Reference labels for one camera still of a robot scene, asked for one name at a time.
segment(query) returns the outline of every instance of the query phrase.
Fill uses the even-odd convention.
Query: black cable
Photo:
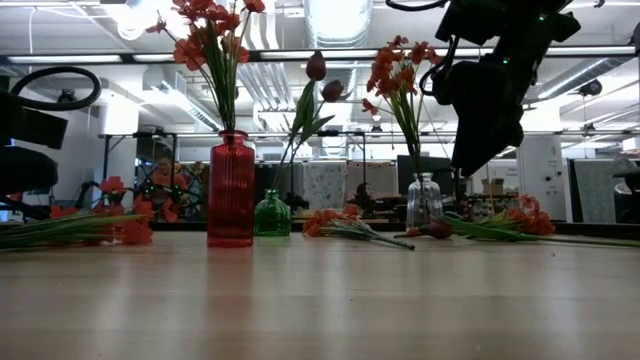
[[[440,61],[436,66],[432,67],[426,73],[424,73],[424,75],[422,75],[422,77],[420,78],[420,91],[422,91],[422,94],[426,96],[433,96],[433,91],[428,91],[426,89],[427,81],[433,73],[438,71],[443,66],[445,67],[443,71],[447,71],[451,67],[451,65],[453,64],[453,58],[456,55],[456,50],[458,49],[459,42],[459,36],[456,36],[455,38],[449,40],[449,49],[447,50],[447,55],[445,56],[444,60]]]
[[[62,73],[74,73],[85,76],[91,80],[93,84],[93,91],[86,98],[78,101],[68,102],[68,103],[50,103],[44,101],[36,101],[31,99],[26,99],[21,96],[18,96],[20,92],[32,81],[39,79],[41,77],[53,75],[53,74],[62,74]],[[31,74],[23,77],[18,81],[10,93],[0,92],[0,102],[8,102],[10,104],[15,104],[18,106],[23,106],[36,110],[44,110],[44,111],[70,111],[70,110],[79,110],[84,107],[87,107],[100,97],[100,93],[102,92],[102,85],[100,84],[100,79],[95,76],[91,71],[73,67],[73,66],[59,66],[53,67],[43,70],[34,71]]]
[[[418,6],[409,6],[409,5],[401,5],[396,3],[393,0],[385,0],[385,4],[392,8],[392,9],[396,9],[396,10],[402,10],[402,11],[425,11],[425,10],[431,10],[431,9],[435,9],[437,7],[443,7],[444,4],[447,3],[447,1],[449,0],[438,0],[436,2],[433,2],[431,4],[425,4],[425,5],[418,5]]]

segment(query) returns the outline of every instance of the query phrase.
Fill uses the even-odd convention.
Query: computer monitor
[[[440,186],[440,193],[443,197],[453,195],[453,172],[451,171],[451,161],[447,158],[420,157],[422,172],[433,173],[432,180]],[[398,187],[400,194],[407,195],[409,185],[414,182],[415,173],[413,161],[408,155],[398,155]]]

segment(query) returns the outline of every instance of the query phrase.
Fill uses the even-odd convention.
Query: desk
[[[0,358],[638,359],[640,251],[414,242],[0,254]]]

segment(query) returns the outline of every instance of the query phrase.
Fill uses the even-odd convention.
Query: glass bottle
[[[255,153],[244,145],[247,133],[221,131],[223,143],[211,148],[209,247],[253,245]]]
[[[291,232],[291,210],[280,200],[278,190],[268,189],[264,200],[256,206],[255,236],[289,236]]]
[[[432,173],[423,173],[424,179],[422,188],[418,174],[413,174],[416,180],[409,185],[409,198],[407,202],[407,231],[419,228],[429,222],[427,216],[432,219],[441,218],[443,215],[442,198],[440,196],[440,186],[431,181]]]

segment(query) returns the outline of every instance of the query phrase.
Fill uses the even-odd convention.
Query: green glass vase
[[[289,236],[291,210],[280,200],[278,190],[269,189],[256,206],[253,234],[255,236]]]

